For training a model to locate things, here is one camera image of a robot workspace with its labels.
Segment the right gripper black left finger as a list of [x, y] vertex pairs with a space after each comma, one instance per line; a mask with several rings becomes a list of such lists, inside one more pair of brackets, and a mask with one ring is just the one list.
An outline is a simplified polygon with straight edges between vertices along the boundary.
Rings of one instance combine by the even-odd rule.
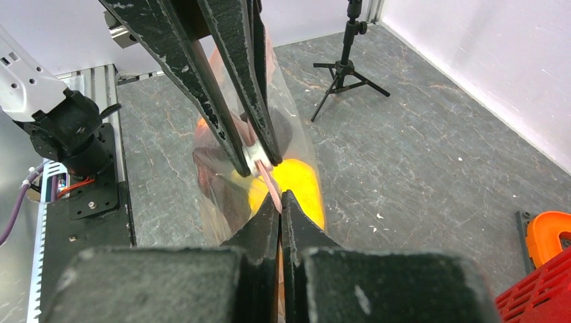
[[267, 196], [221, 246], [88, 248], [43, 322], [277, 322], [279, 215]]

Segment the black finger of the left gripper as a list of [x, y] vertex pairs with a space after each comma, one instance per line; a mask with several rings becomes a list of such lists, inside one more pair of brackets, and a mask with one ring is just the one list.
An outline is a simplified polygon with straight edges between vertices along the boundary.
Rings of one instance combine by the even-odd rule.
[[190, 25], [180, 21], [172, 1], [103, 1], [195, 105], [241, 176], [251, 170], [226, 101]]
[[222, 61], [271, 165], [282, 162], [267, 105], [266, 33], [260, 1], [198, 1]]

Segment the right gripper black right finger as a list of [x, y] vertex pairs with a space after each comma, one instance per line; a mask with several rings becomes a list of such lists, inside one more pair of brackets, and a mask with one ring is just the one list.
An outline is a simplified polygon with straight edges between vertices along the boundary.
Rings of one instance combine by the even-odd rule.
[[287, 322], [498, 322], [478, 266], [446, 250], [357, 250], [282, 195]]

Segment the clear zip top bag pink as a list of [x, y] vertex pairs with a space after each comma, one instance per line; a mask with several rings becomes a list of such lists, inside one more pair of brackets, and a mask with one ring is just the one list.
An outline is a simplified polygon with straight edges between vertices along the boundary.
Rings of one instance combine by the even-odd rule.
[[[267, 105], [283, 158], [282, 162], [285, 159], [299, 159], [314, 168], [318, 176], [316, 153], [310, 136], [303, 129], [298, 109], [279, 68], [270, 36], [266, 36], [265, 41]], [[268, 188], [266, 197], [270, 198], [270, 205], [283, 209], [283, 205], [277, 202], [277, 196], [282, 192], [271, 177], [271, 171], [278, 165], [270, 164], [238, 99], [218, 50], [213, 52], [209, 63], [244, 143], [242, 150], [251, 170], [250, 176], [255, 178], [262, 176]], [[219, 245], [235, 234], [255, 214], [250, 214], [245, 188], [232, 178], [233, 172], [241, 175], [235, 170], [203, 118], [199, 119], [195, 127], [193, 162], [201, 191], [199, 209], [205, 243], [209, 246]]]

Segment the yellow bell pepper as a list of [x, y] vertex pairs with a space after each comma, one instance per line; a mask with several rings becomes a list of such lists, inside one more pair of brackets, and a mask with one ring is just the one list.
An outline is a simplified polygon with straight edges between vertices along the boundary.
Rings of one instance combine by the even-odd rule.
[[[285, 159], [271, 171], [271, 177], [281, 192], [291, 190], [304, 214], [321, 229], [325, 229], [323, 197], [314, 168], [299, 159]], [[233, 172], [232, 178], [245, 188], [250, 214], [254, 215], [268, 193], [263, 177], [243, 178]]]

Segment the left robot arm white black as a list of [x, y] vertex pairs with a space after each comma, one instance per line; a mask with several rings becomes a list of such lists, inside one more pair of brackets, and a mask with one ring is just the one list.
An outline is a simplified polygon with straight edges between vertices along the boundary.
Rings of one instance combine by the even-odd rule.
[[[272, 168], [283, 155], [267, 106], [265, 27], [259, 1], [104, 1], [163, 72], [195, 105], [241, 176]], [[246, 143], [205, 56], [211, 36], [250, 123]], [[6, 31], [1, 32], [1, 108], [26, 132], [38, 155], [74, 176], [103, 172], [110, 157], [96, 140], [102, 121], [119, 108], [96, 103], [49, 73]]]

